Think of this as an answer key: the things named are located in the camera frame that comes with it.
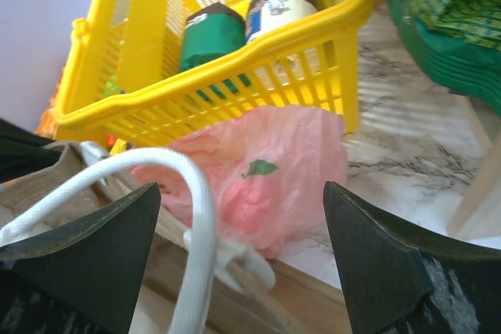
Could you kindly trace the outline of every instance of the marble floor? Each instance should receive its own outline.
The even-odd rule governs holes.
[[[345,139],[348,189],[445,234],[483,151],[456,97],[421,73],[402,47],[386,9],[359,33],[359,106],[360,127]],[[279,259],[341,287],[326,225],[288,244]]]

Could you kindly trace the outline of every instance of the black object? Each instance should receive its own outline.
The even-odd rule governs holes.
[[[428,231],[336,183],[323,203],[353,334],[501,332],[501,251]]]
[[[51,142],[0,119],[0,183],[57,162],[60,152],[43,148]]]
[[[0,248],[0,332],[127,334],[157,223],[156,184]]]

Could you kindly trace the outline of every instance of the white wall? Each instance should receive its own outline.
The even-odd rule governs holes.
[[[33,131],[91,0],[0,0],[0,117]]]

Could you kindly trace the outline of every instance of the green packet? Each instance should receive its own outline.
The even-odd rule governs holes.
[[[501,0],[388,0],[403,44],[431,80],[501,115]]]
[[[244,46],[245,33],[242,16],[220,2],[209,5],[186,20],[179,71],[184,72],[201,66]],[[246,86],[250,84],[243,74],[239,75],[239,79]],[[232,93],[238,92],[230,80],[223,82]],[[210,88],[219,98],[225,98],[215,84]],[[196,93],[206,101],[211,100],[209,95],[202,90]]]

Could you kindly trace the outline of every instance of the yellow plastic basket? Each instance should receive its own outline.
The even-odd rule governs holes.
[[[87,18],[74,21],[58,124],[141,146],[166,145],[257,106],[300,104],[342,113],[347,132],[356,129],[357,31],[369,18],[372,0],[317,0],[320,12],[178,74],[186,17],[216,1],[242,15],[249,4],[92,0]],[[228,79],[236,93],[223,84]],[[209,88],[213,84],[225,98]]]

